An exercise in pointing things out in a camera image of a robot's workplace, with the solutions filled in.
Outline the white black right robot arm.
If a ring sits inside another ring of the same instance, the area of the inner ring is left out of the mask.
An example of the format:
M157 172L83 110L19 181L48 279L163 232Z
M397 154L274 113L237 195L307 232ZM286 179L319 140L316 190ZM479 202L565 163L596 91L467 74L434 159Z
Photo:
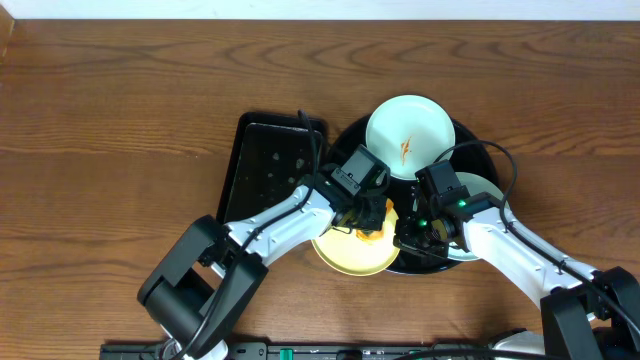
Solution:
M425 219L398 221L394 243L413 253L414 235L458 246L486 261L540 311L541 334L519 332L459 355L493 359L636 359L639 283L621 267L601 271L529 230L495 196L465 190L435 196Z

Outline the yellow plastic plate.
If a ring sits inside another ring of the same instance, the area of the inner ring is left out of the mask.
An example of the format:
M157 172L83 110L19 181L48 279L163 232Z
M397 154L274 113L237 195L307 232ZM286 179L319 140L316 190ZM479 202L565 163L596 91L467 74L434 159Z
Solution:
M394 203L386 202L386 215L380 231L332 228L311 241L319 257L334 270L351 276L370 276L387 269L399 255L393 243L399 219Z

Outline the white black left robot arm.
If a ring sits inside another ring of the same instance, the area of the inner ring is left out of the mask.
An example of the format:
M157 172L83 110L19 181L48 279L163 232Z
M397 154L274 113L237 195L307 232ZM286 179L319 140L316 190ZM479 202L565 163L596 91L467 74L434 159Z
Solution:
M298 186L247 219L194 221L141 285L138 302L169 336L177 359L222 359L225 338L270 265L332 227L378 231L388 199L339 198L334 189Z

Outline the pale green plate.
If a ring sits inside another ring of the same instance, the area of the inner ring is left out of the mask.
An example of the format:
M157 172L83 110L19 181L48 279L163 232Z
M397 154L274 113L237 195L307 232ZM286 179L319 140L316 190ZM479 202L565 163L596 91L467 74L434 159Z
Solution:
M467 172L457 172L456 175L460 183L467 187L471 196L482 192L488 192L498 200L501 200L503 197L502 191L496 185L479 175ZM448 258L459 262L478 260L477 256L473 255L471 252L464 251L462 248L458 247L455 242L451 242L449 244Z
M371 114L365 131L366 147L390 168L392 177L406 181L455 142L447 112L418 95L386 100Z

